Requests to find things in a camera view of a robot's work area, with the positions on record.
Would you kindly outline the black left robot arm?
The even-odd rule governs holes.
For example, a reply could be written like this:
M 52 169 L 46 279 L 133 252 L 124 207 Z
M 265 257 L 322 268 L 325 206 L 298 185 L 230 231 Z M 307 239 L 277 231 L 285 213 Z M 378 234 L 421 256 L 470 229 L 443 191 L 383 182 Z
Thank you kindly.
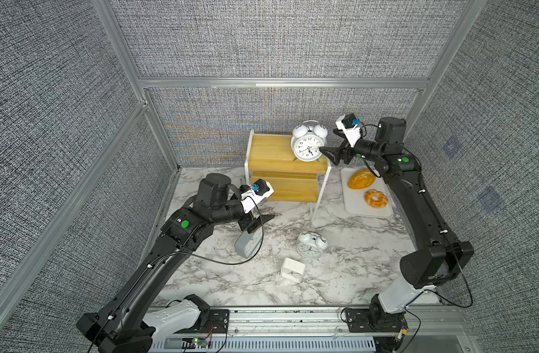
M 97 313 L 85 313 L 76 327 L 99 352 L 148 352 L 160 334 L 204 327 L 209 305 L 196 295 L 168 309 L 163 319 L 146 318 L 168 279 L 193 256 L 219 224 L 237 223 L 243 235 L 263 229 L 272 214 L 253 216 L 274 192 L 270 182 L 236 187 L 228 176 L 210 173 L 198 191 L 164 223 L 144 262 L 114 298 Z

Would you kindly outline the white twin-bell alarm clock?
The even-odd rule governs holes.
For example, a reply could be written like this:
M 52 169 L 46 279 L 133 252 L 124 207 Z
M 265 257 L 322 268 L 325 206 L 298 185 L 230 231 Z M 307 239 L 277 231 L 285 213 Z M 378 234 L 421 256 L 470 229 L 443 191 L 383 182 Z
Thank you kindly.
M 327 142 L 328 129 L 317 120 L 307 120 L 296 126 L 292 131 L 291 150 L 297 160 L 313 162 L 318 160 L 322 153 L 321 147 Z

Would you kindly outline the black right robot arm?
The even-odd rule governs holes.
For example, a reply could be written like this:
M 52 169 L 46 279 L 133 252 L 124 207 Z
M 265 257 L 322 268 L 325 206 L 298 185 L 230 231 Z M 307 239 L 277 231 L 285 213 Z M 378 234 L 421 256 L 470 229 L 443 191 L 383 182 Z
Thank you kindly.
M 353 332 L 398 332 L 405 328 L 407 307 L 424 292 L 434 292 L 462 274 L 474 248 L 451 231 L 430 197 L 422 163 L 403 143 L 406 121 L 382 117 L 372 141 L 365 138 L 362 126 L 352 113 L 340 116 L 333 132 L 343 139 L 341 145 L 320 150 L 334 165 L 348 164 L 355 157 L 373 162 L 403 209 L 416 251 L 401 258 L 401 275 L 372 297 L 361 327 L 356 326 L 353 310 L 347 310 L 346 319 Z

